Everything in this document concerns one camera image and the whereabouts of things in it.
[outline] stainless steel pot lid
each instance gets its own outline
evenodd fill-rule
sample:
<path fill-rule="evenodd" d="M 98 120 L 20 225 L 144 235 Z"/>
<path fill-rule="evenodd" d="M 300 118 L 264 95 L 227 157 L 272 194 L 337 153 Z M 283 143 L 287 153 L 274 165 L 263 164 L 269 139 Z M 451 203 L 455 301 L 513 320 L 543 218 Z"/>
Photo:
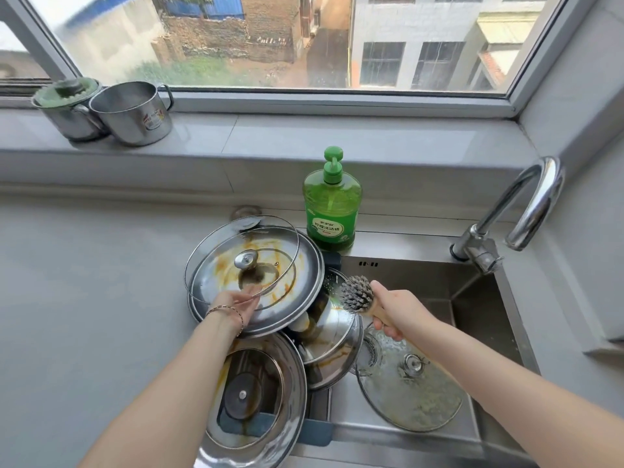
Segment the stainless steel pot lid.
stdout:
<path fill-rule="evenodd" d="M 220 291 L 260 283 L 260 304 L 240 338 L 266 335 L 306 311 L 323 272 L 321 252 L 289 222 L 270 215 L 241 218 L 208 235 L 189 258 L 188 306 L 201 321 Z"/>
<path fill-rule="evenodd" d="M 339 290 L 346 277 L 327 269 L 323 286 L 308 309 L 308 328 L 292 332 L 308 376 L 308 389 L 324 389 L 343 377 L 359 351 L 364 328 L 360 316 L 340 305 Z"/>
<path fill-rule="evenodd" d="M 373 409 L 391 424 L 428 432 L 447 424 L 462 405 L 463 390 L 405 340 L 369 325 L 357 357 L 359 385 Z"/>
<path fill-rule="evenodd" d="M 196 467 L 275 468 L 305 417 L 303 363 L 281 333 L 236 340 L 223 365 Z"/>

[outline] window glass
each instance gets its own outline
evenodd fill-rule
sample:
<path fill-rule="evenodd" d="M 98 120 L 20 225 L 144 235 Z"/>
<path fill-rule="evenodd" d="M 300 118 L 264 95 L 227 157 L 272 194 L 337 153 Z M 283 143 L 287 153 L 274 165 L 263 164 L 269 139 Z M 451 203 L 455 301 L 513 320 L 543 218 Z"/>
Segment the window glass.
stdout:
<path fill-rule="evenodd" d="M 523 45 L 537 38 L 532 30 L 544 26 L 537 21 L 546 5 L 546 0 L 30 2 L 82 73 L 105 84 L 145 79 L 174 86 L 406 92 L 500 92 L 507 76 L 519 71 L 521 53 L 529 51 Z"/>
<path fill-rule="evenodd" d="M 0 82 L 19 78 L 48 78 L 11 29 L 0 21 Z"/>

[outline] cup handle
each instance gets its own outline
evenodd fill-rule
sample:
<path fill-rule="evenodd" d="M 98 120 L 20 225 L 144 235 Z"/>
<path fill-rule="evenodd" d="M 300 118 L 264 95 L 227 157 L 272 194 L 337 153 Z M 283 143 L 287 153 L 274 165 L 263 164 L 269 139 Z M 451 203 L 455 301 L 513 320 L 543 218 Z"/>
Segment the cup handle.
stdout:
<path fill-rule="evenodd" d="M 104 125 L 104 123 L 102 123 L 102 120 L 100 120 L 100 118 L 98 118 L 97 115 L 92 110 L 88 109 L 81 103 L 74 105 L 72 107 L 72 110 L 82 113 L 82 115 L 84 115 L 87 118 L 87 121 L 89 121 L 89 123 L 94 125 L 98 130 L 105 132 L 105 133 L 109 133 L 109 129 L 106 127 L 106 125 Z"/>
<path fill-rule="evenodd" d="M 167 107 L 167 111 L 169 111 L 174 107 L 174 94 L 167 84 L 162 84 L 162 87 L 165 88 L 167 94 L 169 95 L 169 106 Z"/>

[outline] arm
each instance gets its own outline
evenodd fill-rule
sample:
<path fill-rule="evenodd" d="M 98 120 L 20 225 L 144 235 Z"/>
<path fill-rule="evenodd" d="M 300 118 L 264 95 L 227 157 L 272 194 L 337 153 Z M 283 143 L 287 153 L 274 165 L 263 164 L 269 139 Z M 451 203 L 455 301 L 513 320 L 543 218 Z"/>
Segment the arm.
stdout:
<path fill-rule="evenodd" d="M 249 322 L 258 299 L 222 292 L 213 305 L 235 305 Z M 206 430 L 217 379 L 241 317 L 217 309 L 200 323 L 175 359 L 100 435 L 79 468 L 191 467 Z"/>
<path fill-rule="evenodd" d="M 417 343 L 542 468 L 623 465 L 624 420 L 437 320 L 411 292 L 371 286 L 396 327 L 386 327 L 386 335 Z"/>

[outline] bracelet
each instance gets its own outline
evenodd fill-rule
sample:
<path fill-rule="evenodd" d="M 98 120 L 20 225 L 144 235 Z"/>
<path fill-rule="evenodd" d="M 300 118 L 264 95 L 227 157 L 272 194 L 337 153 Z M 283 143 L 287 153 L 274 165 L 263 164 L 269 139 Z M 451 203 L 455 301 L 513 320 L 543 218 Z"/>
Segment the bracelet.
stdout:
<path fill-rule="evenodd" d="M 208 315 L 210 315 L 211 312 L 215 311 L 215 310 L 219 310 L 219 309 L 230 309 L 230 310 L 234 310 L 234 312 L 236 312 L 238 314 L 238 316 L 240 317 L 240 330 L 238 331 L 238 333 L 236 334 L 235 338 L 238 338 L 238 336 L 243 332 L 243 329 L 245 328 L 245 321 L 243 320 L 243 316 L 240 314 L 240 312 L 238 310 L 236 310 L 234 307 L 232 307 L 231 305 L 218 305 L 216 307 L 211 308 L 210 310 L 208 310 L 206 317 Z"/>

